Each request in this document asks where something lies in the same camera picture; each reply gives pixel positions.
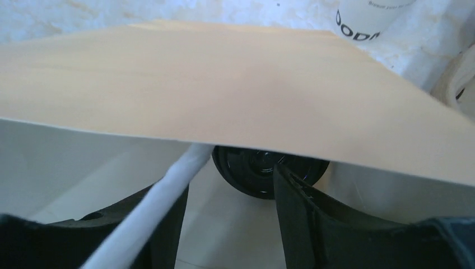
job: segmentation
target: white rope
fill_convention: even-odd
[[[211,145],[192,144],[81,268],[129,268],[154,229],[209,160],[212,150]]]

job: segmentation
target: beige tape roll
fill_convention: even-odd
[[[475,120],[475,45],[449,62],[431,95]]]

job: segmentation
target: white cup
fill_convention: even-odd
[[[341,0],[335,32],[348,40],[367,42],[378,38],[416,0]]]

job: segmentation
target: brown paper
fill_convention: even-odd
[[[475,185],[475,125],[324,31],[154,21],[0,47],[0,118]]]

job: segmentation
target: black circular object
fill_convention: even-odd
[[[222,177],[247,195],[274,199],[273,171],[282,164],[310,185],[327,170],[328,161],[278,152],[216,146],[213,161]]]

